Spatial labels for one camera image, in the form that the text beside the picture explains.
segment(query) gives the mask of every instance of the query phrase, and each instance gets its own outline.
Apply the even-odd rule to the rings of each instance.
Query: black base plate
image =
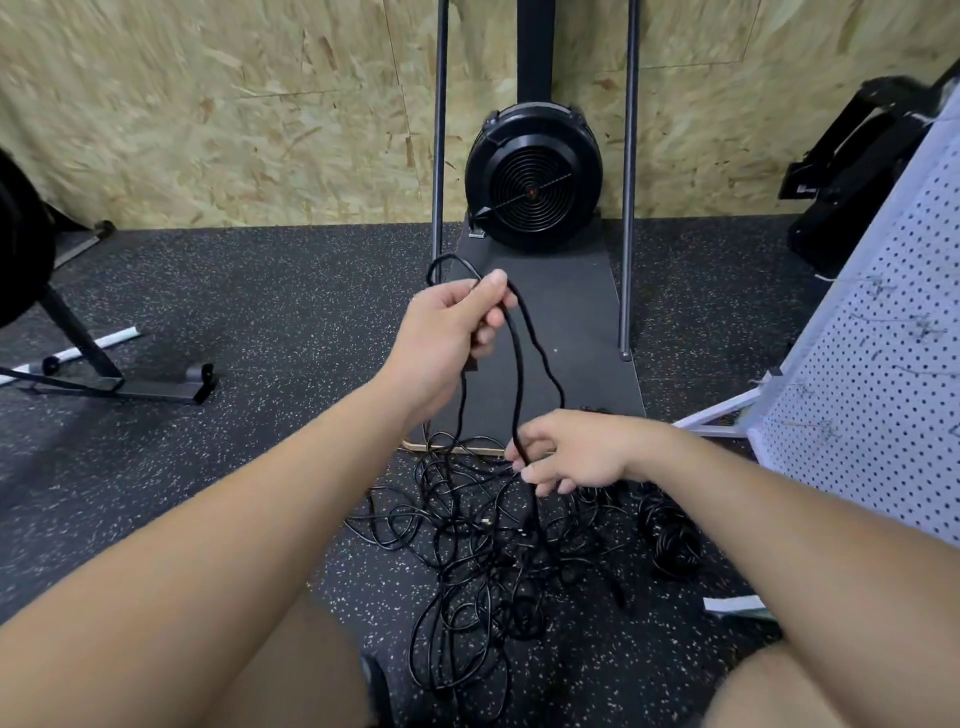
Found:
[[[494,268],[507,272],[530,309],[550,367],[566,391],[568,408],[645,414],[634,364],[623,361],[617,348],[618,298],[599,216],[549,255],[527,255],[490,237],[470,237],[464,223],[457,253],[481,274]],[[466,272],[459,268],[453,263],[445,278],[463,278]],[[520,420],[526,422],[555,409],[559,400],[530,343],[523,318],[519,312],[513,318],[523,347],[526,386]],[[467,374],[467,388],[464,439],[487,436],[506,444],[516,396],[516,362],[506,329],[498,334],[493,355],[482,360],[476,372]],[[458,393],[434,419],[433,431],[456,429],[459,401]],[[404,445],[420,449],[424,445],[421,428],[411,432]]]

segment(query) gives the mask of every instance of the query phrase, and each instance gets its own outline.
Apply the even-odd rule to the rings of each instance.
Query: pegboard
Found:
[[[960,546],[960,93],[741,420],[764,466]]]

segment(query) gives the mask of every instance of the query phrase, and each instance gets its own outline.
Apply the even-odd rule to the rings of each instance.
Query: speckled rubber flooring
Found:
[[[787,222],[638,224],[633,345],[651,417],[729,397],[780,362],[816,298],[785,249]],[[618,231],[606,232],[613,249]],[[213,360],[222,381],[202,407],[0,388],[0,620],[365,381],[420,285],[428,237],[425,225],[128,232],[58,271],[54,284],[95,335],[147,333],[112,350],[131,376],[173,377]],[[63,348],[36,309],[0,331],[6,364]],[[409,467],[398,456],[385,477],[404,479]],[[541,643],[512,652],[503,725],[683,723],[731,667],[777,637],[702,614],[702,596],[748,591],[715,548],[688,584],[651,579],[642,548],[619,572],[627,612],[588,584],[551,606]],[[409,630],[433,584],[409,555],[347,532],[316,576],[386,668],[401,725],[449,715],[406,669]]]

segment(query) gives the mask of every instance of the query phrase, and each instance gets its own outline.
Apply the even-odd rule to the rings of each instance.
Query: black cable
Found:
[[[457,260],[475,279],[482,278],[468,261],[446,254],[430,264],[428,284],[446,260]],[[564,389],[550,371],[529,310],[513,284],[508,286],[563,407]],[[500,307],[516,359],[511,434],[520,457],[529,463],[517,435],[523,356],[515,322],[506,307]],[[510,463],[473,450],[484,445],[503,449],[503,443],[490,437],[463,439],[463,373],[460,383],[456,431],[430,432],[424,425],[426,452],[414,463],[413,494],[400,487],[374,486],[365,508],[346,524],[367,543],[406,550],[436,573],[437,590],[411,631],[408,668],[420,688],[448,697],[458,718],[478,725],[504,715],[512,685],[508,642],[544,634],[550,597],[593,573],[608,585],[614,603],[626,607],[608,557],[636,543],[632,525],[638,515],[629,499],[621,502],[622,488],[578,489],[541,507],[534,489]],[[605,535],[609,532],[622,538],[615,541]],[[484,693],[499,695],[492,710],[476,704],[480,693],[474,688],[480,683]]]

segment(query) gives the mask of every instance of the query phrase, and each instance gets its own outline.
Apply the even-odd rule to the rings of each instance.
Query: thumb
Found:
[[[520,477],[527,483],[539,485],[540,483],[552,483],[554,480],[562,480],[569,477],[569,473],[564,466],[564,458],[559,454],[544,457],[535,463],[530,463],[526,468],[520,471]]]
[[[457,316],[470,330],[476,328],[487,311],[503,301],[507,293],[507,274],[497,268],[473,286],[467,297],[453,306]]]

